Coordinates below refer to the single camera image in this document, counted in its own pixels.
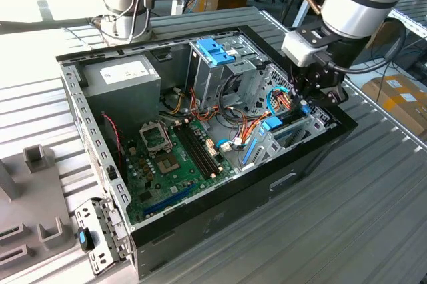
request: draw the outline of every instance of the expansion slot bracket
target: expansion slot bracket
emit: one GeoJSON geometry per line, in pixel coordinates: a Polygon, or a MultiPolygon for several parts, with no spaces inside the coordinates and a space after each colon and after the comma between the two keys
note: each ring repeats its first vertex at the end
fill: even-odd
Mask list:
{"type": "Polygon", "coordinates": [[[81,248],[89,252],[94,275],[109,269],[132,253],[129,236],[111,199],[90,199],[75,210],[81,248]]]}

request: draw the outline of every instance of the label sticker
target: label sticker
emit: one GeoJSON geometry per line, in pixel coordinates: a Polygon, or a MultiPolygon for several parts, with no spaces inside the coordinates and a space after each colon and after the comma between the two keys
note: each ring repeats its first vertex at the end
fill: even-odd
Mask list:
{"type": "Polygon", "coordinates": [[[238,52],[235,49],[229,49],[228,51],[226,51],[226,53],[228,55],[237,55],[238,54],[238,52]]]}
{"type": "Polygon", "coordinates": [[[397,82],[397,80],[395,80],[395,79],[389,79],[386,82],[389,84],[389,86],[393,87],[394,89],[402,87],[401,84],[399,82],[397,82]]]}
{"type": "Polygon", "coordinates": [[[405,93],[405,94],[400,94],[400,96],[402,96],[407,102],[416,102],[416,98],[412,94],[405,93]]]}
{"type": "Polygon", "coordinates": [[[142,65],[141,61],[134,61],[101,69],[101,75],[107,84],[113,84],[127,79],[135,79],[136,77],[148,74],[147,69],[142,65]]]}

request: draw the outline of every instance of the slotted metal surface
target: slotted metal surface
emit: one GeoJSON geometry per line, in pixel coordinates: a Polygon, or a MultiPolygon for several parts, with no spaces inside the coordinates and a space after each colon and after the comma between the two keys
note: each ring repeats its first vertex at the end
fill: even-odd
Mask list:
{"type": "Polygon", "coordinates": [[[427,0],[399,0],[389,14],[419,37],[427,37],[427,0]]]}
{"type": "MultiPolygon", "coordinates": [[[[160,37],[232,25],[249,25],[280,49],[284,30],[254,8],[153,21],[160,37]]],[[[99,40],[86,27],[77,34],[91,43],[99,40]]],[[[68,38],[74,50],[82,49],[68,38]]],[[[350,100],[342,108],[359,126],[313,175],[144,283],[419,282],[427,271],[425,148],[357,89],[347,90],[350,100]]],[[[1,89],[0,157],[35,143],[50,145],[76,230],[73,210],[101,196],[101,189],[64,102],[58,79],[1,89]]],[[[94,279],[86,258],[76,242],[50,263],[2,283],[137,283],[129,261],[94,279]]]]}

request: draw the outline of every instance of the gray plastic holder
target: gray plastic holder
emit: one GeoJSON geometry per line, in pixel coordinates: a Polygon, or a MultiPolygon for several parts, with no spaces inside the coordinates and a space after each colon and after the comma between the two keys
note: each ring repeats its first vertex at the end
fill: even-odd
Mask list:
{"type": "Polygon", "coordinates": [[[76,243],[48,147],[26,147],[0,161],[0,210],[0,280],[76,243]]]}

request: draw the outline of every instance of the green motherboard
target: green motherboard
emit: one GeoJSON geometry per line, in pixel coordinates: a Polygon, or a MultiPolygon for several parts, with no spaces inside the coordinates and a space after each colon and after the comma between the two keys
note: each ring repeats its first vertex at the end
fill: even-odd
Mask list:
{"type": "MultiPolygon", "coordinates": [[[[168,152],[159,151],[149,156],[140,135],[123,143],[127,189],[132,198],[127,207],[131,224],[139,223],[236,174],[221,155],[209,154],[206,145],[209,137],[199,121],[165,127],[165,131],[172,146],[168,152]]],[[[148,147],[164,142],[155,129],[144,136],[148,147]]]]}

